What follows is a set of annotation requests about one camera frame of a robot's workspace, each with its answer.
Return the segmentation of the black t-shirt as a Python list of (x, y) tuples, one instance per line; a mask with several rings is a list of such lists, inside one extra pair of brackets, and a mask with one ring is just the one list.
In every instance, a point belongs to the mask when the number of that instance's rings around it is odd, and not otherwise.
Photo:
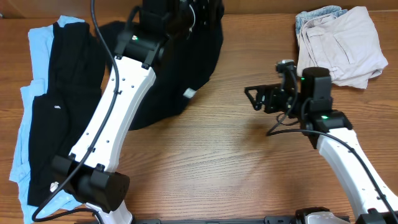
[(130, 131), (180, 115), (195, 92), (210, 80), (223, 44), (221, 18), (213, 27), (195, 26), (175, 41), (170, 57), (155, 69), (155, 82), (142, 99)]

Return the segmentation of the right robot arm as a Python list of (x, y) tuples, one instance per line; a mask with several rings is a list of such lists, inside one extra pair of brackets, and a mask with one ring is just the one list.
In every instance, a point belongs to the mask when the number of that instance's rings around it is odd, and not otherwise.
[(355, 223), (397, 223), (397, 195), (381, 179), (361, 149), (353, 125), (342, 111), (334, 110), (331, 76), (327, 68), (309, 67), (297, 74), (292, 60), (275, 66), (282, 81), (244, 89), (252, 107), (277, 113), (280, 126), (293, 118), (285, 133), (302, 133), (329, 163), (354, 213)]

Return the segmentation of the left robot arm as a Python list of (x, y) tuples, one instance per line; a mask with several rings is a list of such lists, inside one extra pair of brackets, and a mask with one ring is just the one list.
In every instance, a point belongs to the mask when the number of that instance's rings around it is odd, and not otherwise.
[(132, 223), (129, 177), (117, 172), (128, 131), (180, 114), (215, 70), (221, 1), (144, 1), (110, 51), (106, 89), (82, 136), (52, 167), (62, 189), (98, 223)]

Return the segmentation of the beige folded shorts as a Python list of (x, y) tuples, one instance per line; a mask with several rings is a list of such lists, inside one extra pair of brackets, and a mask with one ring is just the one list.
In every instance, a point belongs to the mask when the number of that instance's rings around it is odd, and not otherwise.
[(331, 14), (306, 22), (299, 33), (297, 75), (309, 67), (330, 71), (332, 83), (366, 89), (388, 61), (368, 10), (356, 6), (340, 17)]

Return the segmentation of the folded denim garment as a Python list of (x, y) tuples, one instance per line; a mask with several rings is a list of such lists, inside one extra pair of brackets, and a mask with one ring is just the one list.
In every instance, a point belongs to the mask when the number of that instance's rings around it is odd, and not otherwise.
[(347, 9), (342, 9), (340, 6), (325, 6), (319, 9), (315, 9), (312, 11), (302, 11), (299, 14), (295, 16), (295, 33), (296, 33), (296, 38), (299, 37), (300, 30), (302, 26), (308, 22), (310, 19), (319, 17), (319, 16), (324, 16), (327, 14), (331, 14), (335, 17), (340, 17), (343, 14), (347, 13)]

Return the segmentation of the light blue shirt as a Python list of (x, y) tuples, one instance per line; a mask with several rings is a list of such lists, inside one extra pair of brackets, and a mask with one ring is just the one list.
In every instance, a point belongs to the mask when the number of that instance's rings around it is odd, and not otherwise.
[(29, 134), (32, 121), (32, 103), (36, 96), (47, 92), (49, 79), (49, 59), (53, 44), (53, 26), (30, 29), (28, 32), (33, 79), (30, 85), (20, 88), (24, 114), (17, 134), (14, 158), (9, 180), (19, 189), (19, 201), (23, 213), (23, 222), (32, 223), (32, 215), (37, 207), (27, 203), (30, 164)]

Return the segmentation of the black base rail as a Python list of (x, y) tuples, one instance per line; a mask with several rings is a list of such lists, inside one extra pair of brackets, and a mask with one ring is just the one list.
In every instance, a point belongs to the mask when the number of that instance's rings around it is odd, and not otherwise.
[(305, 223), (305, 215), (315, 212), (313, 223), (350, 223), (348, 216), (336, 217), (325, 207), (311, 207), (297, 210), (295, 215), (274, 215), (264, 218), (240, 219), (209, 219), (209, 220), (161, 220), (161, 219), (136, 219), (133, 224), (296, 224)]

